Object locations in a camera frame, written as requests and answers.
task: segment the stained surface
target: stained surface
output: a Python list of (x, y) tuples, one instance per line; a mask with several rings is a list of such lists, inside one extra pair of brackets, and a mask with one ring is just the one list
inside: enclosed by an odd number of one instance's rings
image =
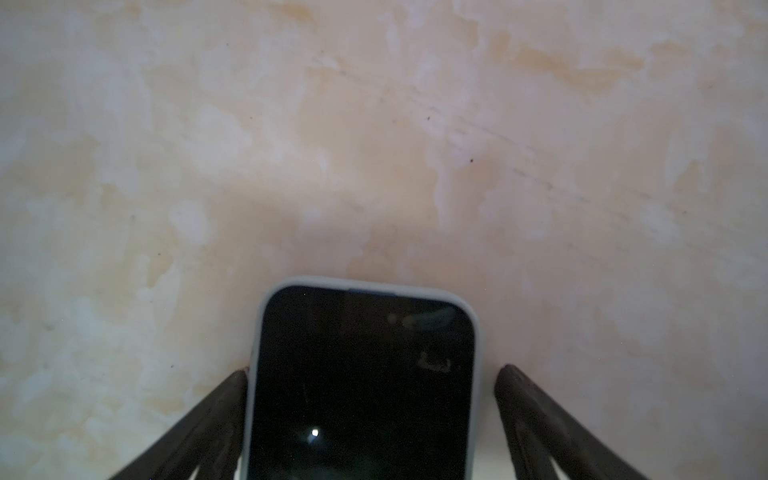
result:
[(0, 7), (0, 474), (104, 478), (297, 273), (451, 290), (651, 478), (768, 463), (768, 7)]

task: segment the water stain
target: water stain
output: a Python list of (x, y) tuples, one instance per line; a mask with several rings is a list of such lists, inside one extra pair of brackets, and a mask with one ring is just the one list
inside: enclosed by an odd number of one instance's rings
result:
[[(609, 300), (612, 297), (614, 298), (614, 294), (611, 291), (607, 291), (602, 295), (605, 300)], [(644, 356), (644, 349), (640, 342), (632, 336), (622, 335), (616, 322), (613, 319), (608, 318), (606, 313), (599, 306), (595, 307), (593, 318), (593, 342), (596, 345), (610, 346), (614, 350), (606, 351), (606, 355), (618, 352), (623, 356), (635, 356), (637, 358), (642, 358)]]
[(15, 95), (4, 99), (4, 110), (23, 111), (25, 116), (34, 118), (48, 133), (71, 137), (68, 130), (74, 127), (71, 124), (74, 119), (58, 69), (45, 63), (19, 68), (23, 71), (25, 80), (19, 85)]
[(183, 392), (184, 390), (184, 387), (176, 389), (169, 387), (167, 393), (164, 392), (160, 395), (142, 399), (141, 406), (150, 412), (159, 413), (160, 415), (171, 415), (176, 412), (184, 411), (187, 409), (187, 404), (184, 403), (184, 400), (178, 395), (179, 391)]
[(365, 85), (325, 68), (310, 69), (308, 76), (314, 94), (301, 105), (296, 128), (306, 147), (324, 153), (325, 177), (336, 191), (404, 219), (430, 219), (424, 223), (429, 227), (436, 221), (437, 173), (425, 163), (429, 138), (412, 123), (408, 97), (386, 87), (371, 95)]
[(269, 11), (276, 17), (285, 18), (297, 23), (315, 23), (315, 17), (312, 10), (297, 3), (284, 3), (282, 5), (272, 4), (269, 6)]
[(555, 80), (582, 94), (608, 92), (629, 75), (623, 68), (577, 68), (559, 55), (527, 45), (518, 50), (511, 65), (533, 74), (551, 74)]
[(393, 10), (393, 17), (398, 25), (408, 26), (417, 35), (425, 35), (419, 43), (431, 43), (442, 38), (443, 48), (455, 42), (472, 50), (480, 42), (479, 23), (458, 13), (450, 0), (436, 2), (427, 12), (409, 14), (405, 9), (398, 7)]
[(127, 14), (130, 20), (132, 20), (133, 22), (138, 22), (141, 20), (141, 11), (143, 9), (144, 9), (144, 6), (141, 4), (141, 2), (134, 1), (134, 2), (126, 2), (122, 11), (125, 12), (125, 14)]
[(101, 398), (101, 404), (112, 412), (116, 412), (124, 405), (124, 399), (114, 394), (106, 395)]
[(515, 228), (510, 225), (497, 225), (483, 229), (482, 240), (490, 250), (501, 257), (512, 257), (515, 248)]
[(0, 9), (4, 12), (40, 12), (49, 7), (45, 0), (6, 0)]
[(189, 2), (190, 0), (154, 0), (150, 2), (150, 5), (153, 7), (179, 7)]
[(451, 224), (457, 231), (477, 225), (486, 194), (502, 178), (503, 163), (495, 155), (478, 156), (472, 160), (472, 164), (462, 165), (450, 177)]
[(645, 60), (629, 51), (612, 48), (603, 56), (603, 62), (609, 67), (626, 68), (631, 71), (640, 71), (645, 66)]
[(719, 455), (707, 455), (677, 464), (674, 474), (680, 480), (716, 480), (723, 478), (721, 463)]
[(16, 295), (8, 295), (8, 291), (4, 291), (0, 295), (0, 312), (4, 318), (9, 318), (13, 323), (19, 324), (22, 321), (22, 308), (24, 303), (22, 299)]
[[(590, 156), (595, 159), (590, 162), (594, 180), (604, 179), (605, 186), (610, 176), (616, 175), (618, 184), (607, 192), (609, 195), (624, 197), (624, 189), (619, 185), (629, 185), (638, 192), (634, 200), (620, 200), (626, 207), (625, 213), (631, 217), (641, 207), (638, 199), (649, 200), (651, 194), (664, 186), (669, 145), (682, 121), (680, 116), (678, 104), (669, 98), (660, 96), (641, 102), (630, 115), (606, 127), (605, 138), (610, 140), (591, 149)], [(590, 185), (589, 190), (584, 191), (601, 191), (600, 184), (595, 183), (586, 170), (584, 173), (584, 185)]]
[(706, 325), (705, 321), (690, 314), (670, 319), (666, 338), (668, 344), (662, 351), (654, 351), (654, 356), (689, 388), (697, 392), (718, 392), (726, 388), (727, 381), (711, 361), (713, 344), (708, 328), (702, 328), (703, 324)]
[(394, 220), (380, 220), (371, 228), (362, 253), (349, 262), (346, 275), (360, 280), (396, 282), (402, 277), (401, 263), (407, 261), (409, 247), (419, 241), (418, 229), (399, 227)]
[(540, 366), (546, 365), (558, 348), (558, 335), (552, 332), (559, 329), (563, 319), (563, 313), (555, 305), (549, 302), (530, 302), (528, 308), (536, 318), (537, 327), (526, 332), (526, 343), (531, 346), (525, 350), (525, 357), (521, 361), (531, 374), (539, 372)]
[(683, 195), (695, 195), (702, 190), (701, 169), (698, 161), (691, 161), (688, 164), (685, 171), (677, 178), (673, 189)]
[[(309, 200), (288, 197), (285, 191), (280, 184), (253, 188), (252, 182), (229, 180), (225, 187), (209, 193), (206, 211), (217, 219), (218, 235), (194, 255), (187, 255), (184, 263), (193, 267), (195, 274), (182, 278), (174, 320), (163, 338), (176, 343), (174, 338), (182, 336), (185, 348), (202, 355), (216, 351), (217, 342), (210, 341), (212, 329), (233, 332), (253, 328), (258, 305), (254, 299), (280, 277), (294, 273), (279, 267), (273, 270), (261, 253), (265, 246), (282, 248), (285, 239), (298, 230), (300, 202)], [(247, 354), (248, 339), (239, 338), (233, 345), (242, 343), (242, 348), (229, 352)]]
[(688, 47), (672, 40), (651, 45), (650, 52), (653, 58), (650, 61), (648, 76), (653, 79), (689, 67), (693, 58)]
[(174, 258), (169, 255), (159, 253), (158, 255), (149, 255), (149, 267), (147, 268), (147, 287), (154, 287), (157, 283), (157, 279), (163, 276), (164, 273), (170, 269), (173, 265)]
[(493, 34), (488, 40), (488, 52), (495, 63), (501, 64), (507, 60), (510, 39), (511, 36), (508, 31), (500, 31)]
[(768, 50), (768, 21), (764, 11), (754, 10), (754, 6), (759, 5), (759, 2), (714, 0), (712, 5), (721, 21), (735, 20), (742, 27), (743, 35), (738, 40), (740, 46), (758, 54), (765, 54)]
[(128, 198), (115, 184), (102, 184), (99, 205), (107, 212), (115, 212), (128, 203)]
[[(597, 199), (613, 193), (612, 179), (614, 176), (621, 177), (618, 171), (621, 170), (627, 156), (622, 144), (626, 128), (627, 122), (624, 119), (619, 119), (606, 127), (602, 141), (590, 145), (587, 153), (589, 161), (572, 167), (571, 175), (580, 192)], [(655, 138), (648, 137), (643, 147), (652, 141), (655, 141)]]
[(41, 136), (31, 140), (0, 177), (3, 191), (14, 184), (24, 185), (31, 197), (53, 196), (73, 206), (84, 206), (97, 174), (93, 155), (98, 144), (88, 137), (70, 142), (62, 157), (58, 142)]
[[(727, 67), (730, 53), (731, 52), (722, 45), (714, 45), (710, 48), (706, 58), (702, 59), (702, 65), (697, 69), (696, 86), (700, 91), (712, 94), (714, 88), (718, 88), (719, 90), (720, 87), (733, 84), (733, 74)], [(749, 92), (749, 90), (752, 90), (752, 88), (745, 87), (746, 85), (744, 84), (740, 84), (738, 87), (742, 95)], [(736, 98), (734, 98), (734, 100), (734, 107), (741, 103)]]
[[(422, 240), (404, 270), (416, 285), (470, 292), (473, 286), (490, 282), (491, 262), (492, 259), (482, 254), (468, 254), (454, 238), (437, 237), (432, 242)], [(470, 299), (475, 303), (477, 300), (479, 296)]]
[(727, 223), (745, 231), (764, 225), (765, 214), (757, 192), (762, 191), (768, 169), (755, 140), (740, 122), (718, 125), (711, 138), (704, 163), (711, 178), (705, 200), (720, 208)]

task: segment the phone screen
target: phone screen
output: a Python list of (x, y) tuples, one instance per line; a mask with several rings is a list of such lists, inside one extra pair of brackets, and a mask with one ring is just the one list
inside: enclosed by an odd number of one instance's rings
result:
[(261, 328), (248, 478), (465, 477), (475, 330), (461, 308), (289, 286)]

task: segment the mottled surface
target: mottled surface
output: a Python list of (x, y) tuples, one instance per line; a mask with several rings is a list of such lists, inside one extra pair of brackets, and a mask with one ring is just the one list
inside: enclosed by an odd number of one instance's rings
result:
[(765, 478), (764, 0), (2, 0), (0, 476), (104, 478), (297, 273), (437, 286), (653, 478)]

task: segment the beige wall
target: beige wall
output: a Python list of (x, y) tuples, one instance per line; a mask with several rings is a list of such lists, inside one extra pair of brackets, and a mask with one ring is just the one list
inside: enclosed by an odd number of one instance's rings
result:
[(766, 94), (762, 0), (4, 0), (0, 476), (109, 475), (314, 273), (463, 296), (653, 478), (765, 478)]

